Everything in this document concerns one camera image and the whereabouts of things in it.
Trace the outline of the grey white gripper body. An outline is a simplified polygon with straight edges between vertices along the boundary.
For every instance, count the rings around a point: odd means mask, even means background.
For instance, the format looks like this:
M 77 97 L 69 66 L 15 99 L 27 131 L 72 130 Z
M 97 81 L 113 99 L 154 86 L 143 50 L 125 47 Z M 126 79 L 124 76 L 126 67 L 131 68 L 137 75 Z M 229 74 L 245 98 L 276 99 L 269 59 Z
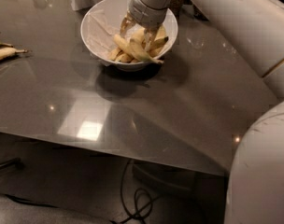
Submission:
M 168 0 L 131 0 L 128 11 L 139 25 L 155 29 L 159 27 L 166 16 Z

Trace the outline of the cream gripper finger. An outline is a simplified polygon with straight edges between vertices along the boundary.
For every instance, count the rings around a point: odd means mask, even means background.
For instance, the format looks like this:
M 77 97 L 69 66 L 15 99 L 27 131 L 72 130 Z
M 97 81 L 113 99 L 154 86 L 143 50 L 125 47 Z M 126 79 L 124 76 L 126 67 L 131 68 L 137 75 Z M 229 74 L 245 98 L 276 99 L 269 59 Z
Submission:
M 135 19 L 129 13 L 127 13 L 121 22 L 120 35 L 125 37 L 127 31 L 133 28 L 135 25 Z
M 145 51 L 150 51 L 157 48 L 157 42 L 155 40 L 157 34 L 158 28 L 146 28 L 144 30 Z

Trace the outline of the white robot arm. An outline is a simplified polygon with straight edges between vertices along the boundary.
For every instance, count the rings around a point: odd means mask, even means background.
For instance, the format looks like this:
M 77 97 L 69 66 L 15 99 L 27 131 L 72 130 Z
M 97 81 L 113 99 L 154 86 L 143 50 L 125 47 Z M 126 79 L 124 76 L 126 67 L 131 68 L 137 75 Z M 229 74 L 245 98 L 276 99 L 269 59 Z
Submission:
M 171 0 L 131 0 L 121 22 L 151 31 Z M 284 5 L 278 0 L 191 0 L 280 99 L 235 152 L 224 224 L 284 224 Z

